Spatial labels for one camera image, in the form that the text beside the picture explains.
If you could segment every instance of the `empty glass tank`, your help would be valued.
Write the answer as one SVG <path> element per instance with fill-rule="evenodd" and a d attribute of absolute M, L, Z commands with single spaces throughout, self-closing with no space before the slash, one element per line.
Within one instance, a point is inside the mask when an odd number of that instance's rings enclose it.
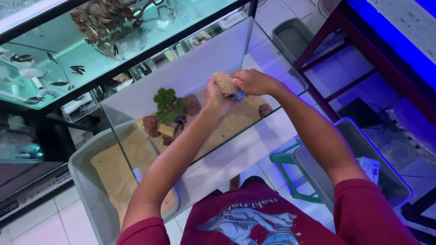
<path fill-rule="evenodd" d="M 201 93 L 206 88 L 208 78 L 214 72 L 224 71 L 227 74 L 232 74 L 239 69 L 251 68 L 261 70 L 272 77 L 280 78 L 298 95 L 303 94 L 308 88 L 299 73 L 278 52 L 268 35 L 250 17 L 178 59 L 165 64 L 128 88 L 105 99 L 102 102 L 103 110 L 115 135 L 120 139 L 121 149 L 125 152 L 128 162 L 132 165 L 134 162 L 141 161 L 137 157 L 143 150 L 141 146 L 148 144 L 150 140 L 144 132 L 142 118 L 155 115 L 158 111 L 153 97 L 160 88 L 173 88 L 176 97 L 185 98 L 196 95 L 201 104 L 202 100 L 204 100 L 204 98 L 201 98 Z M 248 102 L 249 98 L 244 98 L 238 105 Z M 272 110 L 277 110 L 280 107 L 280 104 L 269 95 L 263 95 L 262 99 L 271 106 Z M 258 107 L 259 105 L 255 107 L 255 116 L 258 118 L 256 119 L 254 116 L 244 118 L 242 121 L 246 121 L 244 122 L 246 126 L 240 128 L 240 131 L 231 132 L 232 130 L 227 130 L 222 135 L 219 134 L 218 137 L 212 133 L 213 142 L 210 139 L 206 142 L 207 150 L 205 151 L 202 148 L 195 161 L 258 123 L 261 120 Z M 194 117 L 187 113 L 185 113 L 185 116 L 189 127 L 189 123 Z M 135 138 L 136 142 L 134 144 L 129 140 L 125 140 L 125 136 L 119 136 L 121 134 L 120 129 L 125 125 L 136 126 L 136 130 L 132 134 L 137 134 L 137 136 L 129 136 Z M 159 137 L 151 140 L 159 152 L 162 152 L 161 142 L 157 140 Z"/>
<path fill-rule="evenodd" d="M 89 1 L 0 45 L 0 99 L 41 109 L 235 1 Z"/>

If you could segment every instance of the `sand substrate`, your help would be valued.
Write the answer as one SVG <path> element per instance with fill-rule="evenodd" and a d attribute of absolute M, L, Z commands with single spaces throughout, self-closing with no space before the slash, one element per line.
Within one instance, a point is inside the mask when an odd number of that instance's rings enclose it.
<path fill-rule="evenodd" d="M 143 133 L 139 132 L 137 129 L 122 140 L 121 144 L 132 168 L 139 167 L 143 174 L 157 157 L 151 150 L 150 144 L 146 142 Z M 123 152 L 119 145 L 116 144 L 95 155 L 91 159 L 91 164 L 97 170 L 108 192 L 109 199 L 118 212 L 119 225 L 122 227 L 130 198 L 138 186 L 124 158 Z M 175 197 L 172 191 L 170 191 L 161 205 L 160 213 L 165 213 L 175 204 Z"/>
<path fill-rule="evenodd" d="M 206 105 L 206 93 L 205 91 L 201 91 L 195 94 L 198 98 L 198 101 L 201 104 L 201 108 L 204 108 Z M 243 131 L 256 121 L 260 119 L 259 115 L 259 106 L 261 104 L 267 103 L 260 96 L 248 96 L 243 100 L 239 101 L 235 106 L 233 106 L 228 115 L 220 122 L 220 124 L 214 129 L 212 134 L 206 140 L 204 145 L 201 147 L 198 154 L 195 156 L 195 159 L 198 159 L 213 150 L 220 144 L 224 143 L 226 140 L 232 138 L 237 133 Z M 189 126 L 189 124 L 197 117 L 187 115 L 188 123 L 185 128 Z M 139 125 L 144 130 L 142 118 L 138 119 Z M 167 146 L 164 146 L 162 136 L 151 138 L 153 143 L 156 145 L 156 148 L 162 153 Z"/>

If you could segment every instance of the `miniature tree decoration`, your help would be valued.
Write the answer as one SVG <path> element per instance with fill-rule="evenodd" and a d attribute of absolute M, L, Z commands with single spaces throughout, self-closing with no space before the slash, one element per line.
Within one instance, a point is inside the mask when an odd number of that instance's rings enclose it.
<path fill-rule="evenodd" d="M 157 103 L 156 113 L 160 123 L 166 121 L 175 121 L 179 116 L 183 115 L 185 101 L 183 98 L 177 98 L 174 89 L 168 90 L 160 88 L 154 96 L 153 101 Z"/>

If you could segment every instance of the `glass aquarium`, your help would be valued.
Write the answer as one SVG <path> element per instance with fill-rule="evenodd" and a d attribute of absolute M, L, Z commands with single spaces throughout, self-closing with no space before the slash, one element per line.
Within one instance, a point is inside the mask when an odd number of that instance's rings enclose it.
<path fill-rule="evenodd" d="M 233 2 L 89 1 L 0 45 L 0 99 L 44 108 Z"/>
<path fill-rule="evenodd" d="M 285 83 L 298 95 L 308 89 L 306 81 L 250 17 L 105 99 L 102 108 L 129 164 L 141 161 L 141 146 L 151 141 L 162 153 L 189 127 L 205 105 L 204 89 L 215 72 L 231 75 L 239 69 L 252 68 L 275 78 L 288 77 Z M 165 108 L 155 103 L 159 100 L 157 95 L 170 98 Z M 280 104 L 269 95 L 243 98 L 213 131 L 194 162 L 279 108 Z M 172 112 L 180 115 L 174 119 Z M 120 136 L 126 125 L 135 127 L 131 134 L 137 137 L 130 137 L 135 138 L 134 144 Z"/>

